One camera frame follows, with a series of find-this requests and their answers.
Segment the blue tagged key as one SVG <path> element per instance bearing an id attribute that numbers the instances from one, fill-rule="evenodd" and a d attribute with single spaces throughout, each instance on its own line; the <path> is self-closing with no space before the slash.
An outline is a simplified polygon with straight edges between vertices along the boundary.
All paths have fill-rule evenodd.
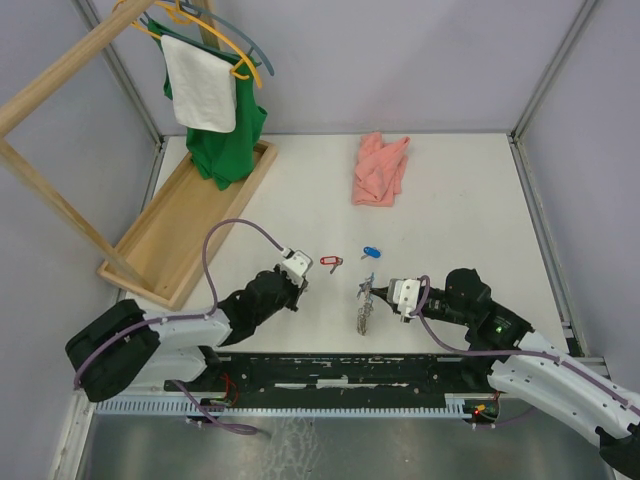
<path id="1" fill-rule="evenodd" d="M 364 260 L 367 258 L 379 259 L 381 255 L 382 253 L 378 248 L 372 247 L 372 246 L 365 246 L 362 250 L 360 259 L 361 260 Z"/>

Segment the keyring holder with blue handle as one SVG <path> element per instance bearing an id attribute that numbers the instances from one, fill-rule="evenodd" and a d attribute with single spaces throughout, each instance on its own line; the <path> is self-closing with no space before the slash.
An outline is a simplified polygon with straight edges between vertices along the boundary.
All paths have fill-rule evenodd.
<path id="1" fill-rule="evenodd" d="M 361 305 L 357 311 L 356 331 L 359 335 L 365 336 L 368 328 L 368 319 L 373 312 L 373 295 L 372 288 L 375 280 L 375 274 L 371 273 L 359 284 L 359 290 L 356 298 L 361 300 Z"/>

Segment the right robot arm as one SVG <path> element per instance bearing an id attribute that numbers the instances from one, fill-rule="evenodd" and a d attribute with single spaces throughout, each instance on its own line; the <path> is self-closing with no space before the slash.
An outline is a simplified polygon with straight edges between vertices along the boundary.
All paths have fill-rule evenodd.
<path id="1" fill-rule="evenodd" d="M 579 433 L 620 474 L 639 476 L 639 396 L 606 379 L 553 345 L 528 321 L 493 300 L 474 269 L 451 271 L 443 288 L 428 276 L 392 279 L 371 295 L 403 322 L 437 320 L 464 326 L 467 349 L 434 341 L 464 359 L 458 368 L 467 389 L 489 385 L 527 402 Z"/>

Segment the red tagged key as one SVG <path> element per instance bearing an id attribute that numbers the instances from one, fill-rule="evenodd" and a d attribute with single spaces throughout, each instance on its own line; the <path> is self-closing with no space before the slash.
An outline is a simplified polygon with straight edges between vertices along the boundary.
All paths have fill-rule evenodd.
<path id="1" fill-rule="evenodd" d="M 323 266 L 327 266 L 330 268 L 329 273 L 333 274 L 338 267 L 340 267 L 344 263 L 342 257 L 331 255 L 331 256 L 323 256 L 320 258 L 320 264 Z"/>

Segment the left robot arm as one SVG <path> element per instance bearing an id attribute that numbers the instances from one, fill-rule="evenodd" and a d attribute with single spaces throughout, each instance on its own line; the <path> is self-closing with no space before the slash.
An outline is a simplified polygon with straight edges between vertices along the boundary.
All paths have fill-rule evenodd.
<path id="1" fill-rule="evenodd" d="M 133 299 L 119 301 L 67 342 L 74 387 L 92 402 L 172 380 L 212 389 L 221 378 L 213 351 L 249 338 L 282 309 L 295 311 L 307 286 L 305 276 L 277 265 L 213 311 L 161 316 Z"/>

